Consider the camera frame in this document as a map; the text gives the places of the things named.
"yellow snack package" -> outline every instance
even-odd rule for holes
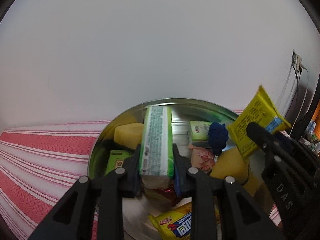
[[[248,158],[258,148],[247,136],[247,125],[251,122],[256,122],[270,133],[291,127],[279,114],[264,88],[259,86],[258,92],[241,115],[227,127],[243,159]]]
[[[217,236],[222,239],[220,213],[218,200],[213,198],[214,212],[217,223]],[[184,204],[173,211],[162,213],[154,217],[148,216],[152,224],[158,230],[162,240],[190,240],[191,233],[191,202]]]

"blue cloth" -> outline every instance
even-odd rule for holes
[[[214,155],[220,155],[222,150],[227,146],[229,139],[228,130],[225,124],[213,122],[208,131],[208,144],[210,145]]]

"snack bag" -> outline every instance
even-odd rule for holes
[[[214,166],[214,154],[211,149],[195,147],[192,144],[188,146],[191,151],[191,166],[196,167],[208,173]]]
[[[258,92],[242,114],[227,127],[231,139],[244,160],[258,148],[247,136],[247,125],[251,122],[256,122],[272,134],[291,127],[289,122],[279,114],[264,88],[259,86]]]
[[[222,239],[218,200],[213,198],[214,212],[217,223],[217,239]],[[190,240],[191,233],[191,202],[184,204],[173,211],[165,212],[157,217],[148,216],[158,230],[162,240]]]

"cable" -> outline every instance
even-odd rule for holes
[[[298,81],[298,74],[297,74],[297,71],[296,71],[296,69],[294,68],[294,66],[293,66],[293,65],[291,65],[291,66],[292,66],[292,68],[293,68],[293,70],[294,70],[294,73],[296,74],[297,89],[296,89],[296,91],[295,91],[295,93],[294,93],[294,95],[293,95],[293,96],[295,96],[295,95],[297,94],[297,98],[296,98],[296,102],[297,102],[297,101],[298,101],[298,96],[299,96],[299,81]],[[292,88],[291,88],[290,94],[289,94],[289,96],[288,96],[288,98],[287,98],[286,102],[284,103],[284,109],[283,109],[283,111],[282,111],[282,114],[284,113],[285,108],[287,107],[288,101],[289,101],[289,99],[291,98],[291,94],[292,94],[293,87],[294,87],[294,83],[293,83],[293,85],[292,85]]]
[[[288,81],[289,81],[289,78],[290,78],[290,74],[291,74],[291,68],[290,68],[290,71],[289,71],[287,80],[286,80],[286,82],[285,82],[285,84],[284,84],[284,86],[283,86],[283,89],[282,89],[282,91],[281,91],[280,97],[278,98],[278,101],[277,101],[277,104],[276,104],[276,108],[279,108],[279,106],[280,106],[280,103],[281,103],[281,101],[282,101],[284,92],[285,92],[285,90],[286,90],[286,88],[287,88],[287,85],[288,85]]]
[[[298,80],[298,86],[300,85],[300,77],[301,77],[301,73],[302,73],[302,68],[300,69],[300,71],[299,71],[299,80]],[[287,113],[285,114],[285,116],[284,116],[284,118],[286,119],[287,118],[287,115],[288,115],[288,113],[289,113],[289,110],[291,109],[291,107],[292,107],[292,103],[291,103],[291,105],[289,106],[289,108],[288,108],[288,110],[287,110]]]
[[[296,120],[294,120],[294,123],[292,125],[292,128],[291,128],[291,131],[289,133],[289,136],[291,135],[292,133],[292,130],[293,130],[293,127],[294,125],[296,124],[296,121],[300,115],[300,112],[301,112],[301,109],[303,107],[303,104],[304,104],[304,100],[306,99],[306,96],[307,96],[307,92],[308,92],[308,85],[309,85],[309,71],[303,66],[303,65],[300,65],[301,68],[305,69],[307,71],[307,74],[308,74],[308,79],[307,79],[307,88],[306,88],[306,92],[304,93],[304,97],[303,97],[303,101],[302,101],[302,104],[301,104],[301,107],[300,107],[300,110],[299,110],[299,113],[297,114],[297,117],[296,117]]]

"yellow juice box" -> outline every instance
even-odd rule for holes
[[[247,125],[251,122],[256,122],[270,133],[291,127],[290,123],[279,114],[264,88],[259,86],[258,92],[241,115],[227,127],[243,159],[248,158],[258,148],[247,136]]]

